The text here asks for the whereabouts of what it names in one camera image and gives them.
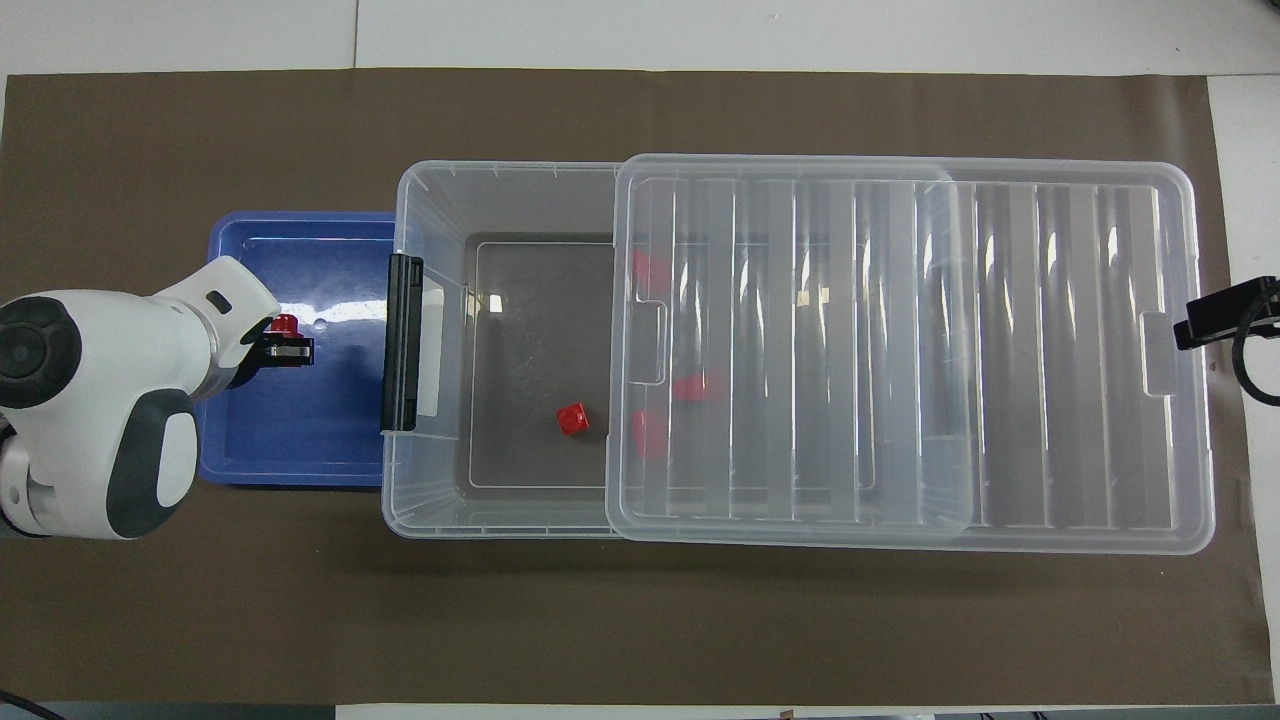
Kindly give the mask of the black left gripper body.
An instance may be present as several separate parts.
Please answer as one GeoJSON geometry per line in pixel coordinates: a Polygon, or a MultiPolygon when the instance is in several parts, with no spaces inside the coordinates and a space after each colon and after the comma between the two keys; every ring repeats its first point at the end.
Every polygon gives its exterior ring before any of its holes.
{"type": "Polygon", "coordinates": [[[269,360],[268,337],[262,334],[250,346],[248,352],[228,384],[228,389],[239,388],[251,382],[265,368],[266,360],[269,360]]]}

